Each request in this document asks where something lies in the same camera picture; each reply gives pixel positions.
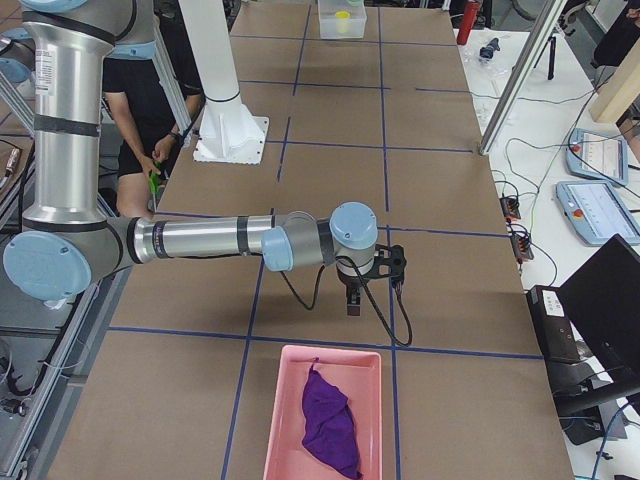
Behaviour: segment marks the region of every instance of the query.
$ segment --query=pink tray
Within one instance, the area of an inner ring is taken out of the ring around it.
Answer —
[[[349,398],[362,480],[382,478],[381,361],[375,352],[287,345],[282,349],[263,480],[345,480],[303,446],[302,391],[309,367]]]

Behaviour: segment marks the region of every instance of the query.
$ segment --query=purple towel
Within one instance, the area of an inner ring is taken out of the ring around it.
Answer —
[[[302,445],[321,462],[356,480],[362,474],[358,472],[360,455],[348,400],[311,365],[302,394],[302,411],[307,420]]]

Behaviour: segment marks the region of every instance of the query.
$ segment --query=label sticker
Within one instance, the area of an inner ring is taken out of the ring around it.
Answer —
[[[564,309],[562,308],[560,300],[558,300],[556,292],[543,290],[542,298],[544,300],[544,309],[547,312],[547,315],[551,317],[564,317]]]
[[[56,53],[36,50],[36,95],[53,95]]]

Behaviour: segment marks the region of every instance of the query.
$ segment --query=red bottle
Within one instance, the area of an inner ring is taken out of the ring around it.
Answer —
[[[469,33],[476,23],[476,16],[478,15],[478,9],[481,3],[476,0],[468,0],[467,6],[464,8],[464,15],[462,22],[460,23],[460,29],[458,30],[458,38],[456,42],[458,45],[466,45],[469,39]]]

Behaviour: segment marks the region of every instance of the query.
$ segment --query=black shirt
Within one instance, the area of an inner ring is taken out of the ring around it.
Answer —
[[[202,85],[186,31],[161,18],[160,33],[183,96],[197,95]],[[168,132],[175,124],[152,60],[105,59],[102,91],[127,95],[140,136]]]
[[[620,66],[624,57],[640,38],[640,28],[636,27],[633,19],[627,18],[629,9],[638,7],[640,2],[629,1],[627,7],[622,10],[609,31],[602,37],[593,52],[593,59],[598,65]]]

